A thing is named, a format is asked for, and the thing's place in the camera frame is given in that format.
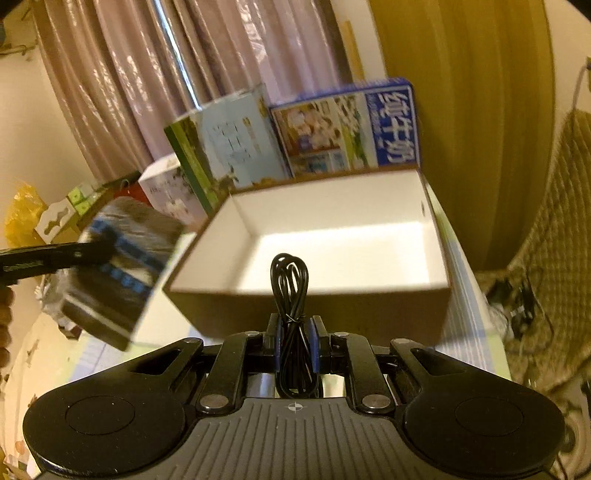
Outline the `checkered tablecloth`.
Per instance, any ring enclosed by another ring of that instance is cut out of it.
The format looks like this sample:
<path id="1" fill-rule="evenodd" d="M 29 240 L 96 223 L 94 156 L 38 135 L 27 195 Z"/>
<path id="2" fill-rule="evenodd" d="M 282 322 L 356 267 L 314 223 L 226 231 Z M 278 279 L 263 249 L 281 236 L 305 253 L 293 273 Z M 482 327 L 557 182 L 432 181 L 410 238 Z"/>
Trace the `checkered tablecloth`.
<path id="1" fill-rule="evenodd" d="M 503 378 L 511 377 L 503 342 L 490 320 L 488 303 L 441 203 L 432 189 L 430 200 L 450 261 L 452 295 L 443 337 L 436 349 Z M 162 286 L 180 256 L 187 249 L 193 233 L 182 235 L 146 308 L 131 336 L 129 349 L 119 351 L 84 333 L 81 345 L 70 355 L 70 381 L 84 378 L 120 362 L 200 333 L 182 316 L 163 293 Z"/>

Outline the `black packaged box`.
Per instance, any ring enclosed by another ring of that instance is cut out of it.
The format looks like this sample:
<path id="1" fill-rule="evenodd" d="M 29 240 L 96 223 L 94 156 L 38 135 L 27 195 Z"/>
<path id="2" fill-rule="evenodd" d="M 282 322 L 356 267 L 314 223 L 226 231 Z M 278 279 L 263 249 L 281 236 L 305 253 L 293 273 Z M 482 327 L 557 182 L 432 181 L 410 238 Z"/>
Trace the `black packaged box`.
<path id="1" fill-rule="evenodd" d="M 81 244 L 106 256 L 68 270 L 61 312 L 88 334 L 126 350 L 185 225 L 131 197 L 110 201 Z"/>

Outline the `blue milk carton box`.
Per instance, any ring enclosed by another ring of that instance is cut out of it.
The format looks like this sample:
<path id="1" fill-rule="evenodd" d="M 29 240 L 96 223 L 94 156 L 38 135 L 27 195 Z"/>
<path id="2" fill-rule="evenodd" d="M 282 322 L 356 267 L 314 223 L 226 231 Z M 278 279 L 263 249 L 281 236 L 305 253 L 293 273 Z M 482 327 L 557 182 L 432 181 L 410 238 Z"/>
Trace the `blue milk carton box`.
<path id="1" fill-rule="evenodd" d="M 270 114 L 296 177 L 421 163 L 414 89 L 404 78 L 301 94 Z"/>

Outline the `brown open cardboard box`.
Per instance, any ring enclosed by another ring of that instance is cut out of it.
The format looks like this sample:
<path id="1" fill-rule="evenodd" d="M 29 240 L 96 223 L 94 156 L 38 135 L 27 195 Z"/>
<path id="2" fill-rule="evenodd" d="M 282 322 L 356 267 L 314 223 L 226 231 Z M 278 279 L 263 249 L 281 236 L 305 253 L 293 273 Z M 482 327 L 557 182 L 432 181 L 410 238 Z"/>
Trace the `brown open cardboard box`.
<path id="1" fill-rule="evenodd" d="M 202 335 L 262 330 L 276 310 L 270 265 L 308 267 L 305 313 L 375 345 L 439 342 L 452 280 L 421 173 L 397 168 L 295 181 L 226 198 L 164 292 Z"/>

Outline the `beige curtain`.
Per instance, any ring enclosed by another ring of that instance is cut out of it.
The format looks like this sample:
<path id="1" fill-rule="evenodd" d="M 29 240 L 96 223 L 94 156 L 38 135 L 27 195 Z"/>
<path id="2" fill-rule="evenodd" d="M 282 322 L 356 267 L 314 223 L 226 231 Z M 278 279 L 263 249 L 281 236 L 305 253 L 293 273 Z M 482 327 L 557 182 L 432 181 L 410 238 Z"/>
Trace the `beige curtain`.
<path id="1" fill-rule="evenodd" d="M 44 65 L 92 174 L 167 155 L 177 117 L 257 84 L 273 101 L 349 83 L 328 1 L 35 1 Z"/>

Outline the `yellow plastic bag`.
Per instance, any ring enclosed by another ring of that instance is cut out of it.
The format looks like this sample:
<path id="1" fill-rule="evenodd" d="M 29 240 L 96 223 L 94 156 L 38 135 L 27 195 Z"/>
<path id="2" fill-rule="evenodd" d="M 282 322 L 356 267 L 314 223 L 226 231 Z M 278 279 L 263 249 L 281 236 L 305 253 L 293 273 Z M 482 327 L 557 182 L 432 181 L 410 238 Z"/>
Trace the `yellow plastic bag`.
<path id="1" fill-rule="evenodd" d="M 4 219 L 4 235 L 9 248 L 41 246 L 36 232 L 41 215 L 48 209 L 38 191 L 22 183 L 11 200 Z"/>

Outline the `white humidifier box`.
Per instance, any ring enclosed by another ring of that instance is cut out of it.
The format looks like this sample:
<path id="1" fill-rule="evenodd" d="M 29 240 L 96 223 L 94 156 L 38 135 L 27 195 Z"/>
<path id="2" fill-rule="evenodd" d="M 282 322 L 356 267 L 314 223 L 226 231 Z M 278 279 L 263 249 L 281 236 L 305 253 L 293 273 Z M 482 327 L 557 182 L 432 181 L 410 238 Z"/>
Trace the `white humidifier box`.
<path id="1" fill-rule="evenodd" d="M 138 183 L 151 206 L 160 213 L 188 226 L 200 226 L 206 220 L 207 214 L 174 153 L 150 164 Z"/>

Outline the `green landscape box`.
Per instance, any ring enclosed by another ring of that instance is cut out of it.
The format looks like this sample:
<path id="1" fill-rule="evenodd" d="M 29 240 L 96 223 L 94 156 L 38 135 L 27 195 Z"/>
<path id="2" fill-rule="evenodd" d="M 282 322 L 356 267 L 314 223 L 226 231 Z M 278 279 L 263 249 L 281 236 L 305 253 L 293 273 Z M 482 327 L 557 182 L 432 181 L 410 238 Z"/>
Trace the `green landscape box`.
<path id="1" fill-rule="evenodd" d="M 260 83 L 214 99 L 164 128 L 206 214 L 236 190 L 290 179 L 267 100 Z"/>

